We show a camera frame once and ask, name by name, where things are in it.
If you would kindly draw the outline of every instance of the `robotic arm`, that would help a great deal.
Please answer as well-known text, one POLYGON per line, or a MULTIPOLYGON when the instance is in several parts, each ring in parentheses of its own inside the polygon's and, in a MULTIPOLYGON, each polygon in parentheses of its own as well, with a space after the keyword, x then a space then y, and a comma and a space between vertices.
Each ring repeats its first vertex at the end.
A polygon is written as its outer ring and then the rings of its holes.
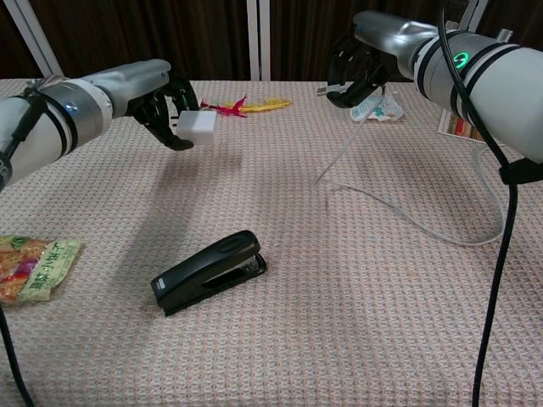
POLYGON ((188 81, 161 59, 126 64, 80 79, 33 81, 22 96, 0 101, 0 190, 133 116, 173 150, 191 148, 170 130, 165 97, 177 111, 199 108, 188 81))
MULTIPOLYGON (((328 98, 341 108, 357 105, 392 74, 415 81, 418 91, 472 122, 456 92, 439 46, 438 29, 378 11, 363 11, 336 45, 328 85, 344 84, 361 45, 372 48, 363 78, 328 98)), ((536 164, 543 163, 543 53, 468 31, 449 31, 456 68, 490 134, 536 164)))

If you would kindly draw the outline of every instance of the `curtain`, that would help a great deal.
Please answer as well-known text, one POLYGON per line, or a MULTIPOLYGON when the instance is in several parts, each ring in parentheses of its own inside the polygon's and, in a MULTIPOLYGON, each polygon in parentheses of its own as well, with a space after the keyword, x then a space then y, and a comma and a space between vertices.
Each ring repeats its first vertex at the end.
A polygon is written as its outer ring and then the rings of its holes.
POLYGON ((37 78, 40 70, 8 9, 0 3, 0 79, 37 78))
MULTIPOLYGON (((325 81, 333 44, 363 10, 378 10, 437 24, 435 0, 271 0, 271 78, 325 81)), ((468 0, 449 2, 447 19, 462 18, 468 0)), ((495 36, 500 28, 515 31, 512 41, 542 49, 543 2, 490 0, 479 32, 495 36)))
POLYGON ((250 79, 245 0, 31 0, 63 72, 143 59, 189 79, 250 79))

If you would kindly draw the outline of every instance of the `black cable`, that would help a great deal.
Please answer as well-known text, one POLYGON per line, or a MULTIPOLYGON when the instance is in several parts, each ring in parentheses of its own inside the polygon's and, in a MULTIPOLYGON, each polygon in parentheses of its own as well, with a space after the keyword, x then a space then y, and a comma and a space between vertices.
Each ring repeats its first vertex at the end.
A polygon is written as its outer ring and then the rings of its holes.
MULTIPOLYGON (((488 129, 484 125, 483 120, 479 116, 479 112, 473 106, 473 103, 467 93, 466 87, 456 69, 452 57, 451 47, 449 46, 446 32, 445 32, 445 0, 441 0, 441 16, 439 18, 439 44, 441 50, 445 56, 445 62, 447 63, 447 68, 451 73, 452 80, 454 81, 456 91, 460 95, 462 102, 467 108, 467 113, 469 118, 472 120, 473 124, 481 136, 488 144, 492 153, 494 153, 496 159, 500 163, 503 169, 509 167, 509 161, 505 154, 501 151, 498 144, 490 135, 488 129)), ((475 369, 475 378, 473 379, 473 396, 472 396, 472 406, 479 406, 479 392, 481 388, 481 379, 483 377, 483 367, 484 367, 484 358, 486 356, 486 349, 488 348, 490 340, 490 331, 492 330, 492 321, 494 320, 495 305, 498 299, 498 291, 500 290, 500 280, 501 274, 503 272, 503 267, 506 262, 507 250, 509 249, 509 242, 511 241, 512 229, 515 223, 515 215, 517 213, 517 203, 518 203, 518 187, 516 184, 509 185, 509 205, 507 209, 507 219, 506 226, 503 232, 503 238, 501 240, 500 253, 498 254, 498 260, 496 261, 494 278, 492 280, 492 287, 490 289, 489 305, 486 311, 486 318, 484 320, 484 330, 483 337, 481 339, 481 345, 479 347, 479 357, 477 359, 477 367, 475 369)))
POLYGON ((2 331, 3 346, 6 348, 6 353, 8 354, 9 366, 11 367, 11 372, 14 375, 15 383, 19 389, 20 395, 25 401, 26 407, 33 407, 32 398, 28 394, 28 391, 25 387, 25 382, 23 382, 23 376, 20 374, 19 363, 17 363, 17 356, 15 355, 14 345, 11 342, 11 336, 9 335, 8 322, 6 321, 6 315, 3 313, 2 305, 0 305, 0 331, 2 331))

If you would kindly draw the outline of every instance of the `stapler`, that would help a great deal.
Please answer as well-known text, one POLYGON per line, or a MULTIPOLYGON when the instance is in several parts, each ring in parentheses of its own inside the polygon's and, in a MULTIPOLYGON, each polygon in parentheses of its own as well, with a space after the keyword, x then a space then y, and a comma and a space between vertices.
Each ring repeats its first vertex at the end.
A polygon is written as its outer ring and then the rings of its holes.
POLYGON ((240 231, 189 257, 151 281, 165 316, 266 271, 252 231, 240 231))

